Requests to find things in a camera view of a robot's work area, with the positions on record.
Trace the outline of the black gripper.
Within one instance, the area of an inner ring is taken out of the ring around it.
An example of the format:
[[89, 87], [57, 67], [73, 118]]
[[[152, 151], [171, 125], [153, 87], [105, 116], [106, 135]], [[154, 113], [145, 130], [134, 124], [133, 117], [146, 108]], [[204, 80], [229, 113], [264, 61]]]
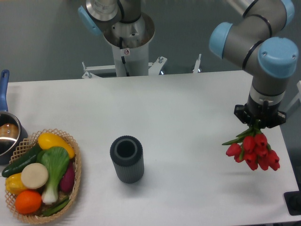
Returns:
[[266, 99], [258, 103], [249, 95], [246, 104], [235, 105], [234, 114], [248, 126], [273, 128], [286, 122], [286, 113], [279, 110], [280, 103], [270, 104]]

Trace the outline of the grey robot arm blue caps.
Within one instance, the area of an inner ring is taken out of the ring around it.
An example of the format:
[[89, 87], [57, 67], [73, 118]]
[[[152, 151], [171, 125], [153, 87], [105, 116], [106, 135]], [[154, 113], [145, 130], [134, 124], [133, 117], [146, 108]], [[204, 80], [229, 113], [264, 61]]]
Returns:
[[210, 50], [252, 75], [248, 101], [237, 105], [234, 114], [244, 124], [273, 128], [285, 123], [279, 110], [287, 84], [299, 57], [296, 44], [277, 37], [294, 17], [290, 0], [231, 0], [242, 15], [237, 24], [224, 22], [211, 34]]

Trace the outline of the second robot arm shoulder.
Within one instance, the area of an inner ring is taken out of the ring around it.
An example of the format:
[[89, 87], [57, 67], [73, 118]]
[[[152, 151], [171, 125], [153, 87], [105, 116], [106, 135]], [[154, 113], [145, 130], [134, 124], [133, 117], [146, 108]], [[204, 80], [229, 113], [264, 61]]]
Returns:
[[78, 15], [85, 28], [95, 36], [116, 23], [132, 24], [141, 17], [140, 0], [84, 0]]

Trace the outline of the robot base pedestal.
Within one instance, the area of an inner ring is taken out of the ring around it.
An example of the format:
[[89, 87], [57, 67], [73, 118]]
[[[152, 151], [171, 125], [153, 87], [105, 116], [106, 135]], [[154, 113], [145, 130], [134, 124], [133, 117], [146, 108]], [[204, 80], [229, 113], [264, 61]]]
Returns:
[[117, 77], [149, 74], [149, 43], [154, 33], [153, 20], [143, 12], [138, 21], [116, 23], [104, 33], [112, 49]]

